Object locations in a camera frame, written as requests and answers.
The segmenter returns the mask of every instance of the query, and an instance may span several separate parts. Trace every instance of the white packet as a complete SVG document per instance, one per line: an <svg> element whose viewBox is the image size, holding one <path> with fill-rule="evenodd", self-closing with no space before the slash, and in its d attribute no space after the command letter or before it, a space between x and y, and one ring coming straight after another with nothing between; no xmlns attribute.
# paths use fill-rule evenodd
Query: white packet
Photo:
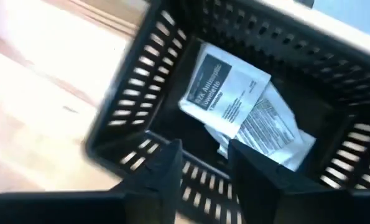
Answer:
<svg viewBox="0 0 370 224"><path fill-rule="evenodd" d="M212 127L207 131L224 148L229 137ZM235 139L275 160L279 164L295 156L303 144L295 116L273 84L265 92L241 125Z"/></svg>
<svg viewBox="0 0 370 224"><path fill-rule="evenodd" d="M278 162L280 165L285 166L286 168L296 171L299 166L301 165L304 158L309 153L310 149L315 143L315 138L308 133L300 130L300 135L303 139L303 144L296 144L293 145L294 149L298 149L298 153L294 156L292 156L290 159L284 161L284 162ZM224 147L220 145L218 149L218 153L224 156L225 158L228 158L228 150L227 147ZM269 157L273 161L276 161L277 157Z"/></svg>
<svg viewBox="0 0 370 224"><path fill-rule="evenodd" d="M287 167L292 171L296 171L299 168L302 161L305 159L305 157L307 156L307 154L309 153L310 149L312 148L316 141L316 138L306 133L305 131L300 130L300 134L304 142L303 145L304 149L300 150L295 156L282 163L283 166Z"/></svg>
<svg viewBox="0 0 370 224"><path fill-rule="evenodd" d="M203 44L179 108L230 138L265 90L271 76L211 44Z"/></svg>

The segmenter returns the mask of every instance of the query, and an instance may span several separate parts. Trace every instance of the black plastic basket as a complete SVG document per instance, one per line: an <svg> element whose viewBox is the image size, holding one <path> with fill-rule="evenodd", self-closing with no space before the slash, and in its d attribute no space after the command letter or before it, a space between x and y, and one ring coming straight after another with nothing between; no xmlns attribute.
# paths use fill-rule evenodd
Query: black plastic basket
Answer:
<svg viewBox="0 0 370 224"><path fill-rule="evenodd" d="M153 1L86 142L92 159L125 178L181 139L178 211L196 222L241 223L218 144L177 105L201 41L272 75L299 128L317 138L298 172L331 187L370 188L370 54L264 1Z"/></svg>

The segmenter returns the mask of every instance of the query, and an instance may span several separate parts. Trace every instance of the white surface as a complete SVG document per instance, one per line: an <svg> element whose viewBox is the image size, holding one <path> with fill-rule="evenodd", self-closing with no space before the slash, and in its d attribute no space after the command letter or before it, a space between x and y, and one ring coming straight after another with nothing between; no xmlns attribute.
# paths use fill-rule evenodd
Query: white surface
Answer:
<svg viewBox="0 0 370 224"><path fill-rule="evenodd" d="M313 8L370 34L370 0L315 0Z"/></svg>
<svg viewBox="0 0 370 224"><path fill-rule="evenodd" d="M288 169L295 171L299 168L304 158L309 153L310 149L313 147L316 139L309 135L308 133L300 130L300 134L302 137L303 142L305 143L305 150L300 151L297 155L293 156L291 159L282 163L283 166L287 167Z"/></svg>

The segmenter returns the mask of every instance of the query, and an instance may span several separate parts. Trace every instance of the wooden floor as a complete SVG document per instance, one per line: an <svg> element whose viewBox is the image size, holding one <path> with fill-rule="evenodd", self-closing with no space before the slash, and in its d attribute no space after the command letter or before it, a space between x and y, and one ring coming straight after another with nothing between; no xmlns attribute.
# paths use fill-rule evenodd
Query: wooden floor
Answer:
<svg viewBox="0 0 370 224"><path fill-rule="evenodd" d="M0 164L41 189L108 189L119 182L81 150L96 110L0 54Z"/></svg>
<svg viewBox="0 0 370 224"><path fill-rule="evenodd" d="M27 180L0 162L0 193L18 191L41 191L40 186Z"/></svg>

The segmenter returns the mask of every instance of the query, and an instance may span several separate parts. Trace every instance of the black label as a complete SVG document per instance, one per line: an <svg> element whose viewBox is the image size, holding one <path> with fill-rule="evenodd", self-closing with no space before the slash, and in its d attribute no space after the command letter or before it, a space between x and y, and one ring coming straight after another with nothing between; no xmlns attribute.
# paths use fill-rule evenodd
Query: black label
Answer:
<svg viewBox="0 0 370 224"><path fill-rule="evenodd" d="M207 110L218 94L232 66L207 54L197 71L187 100Z"/></svg>

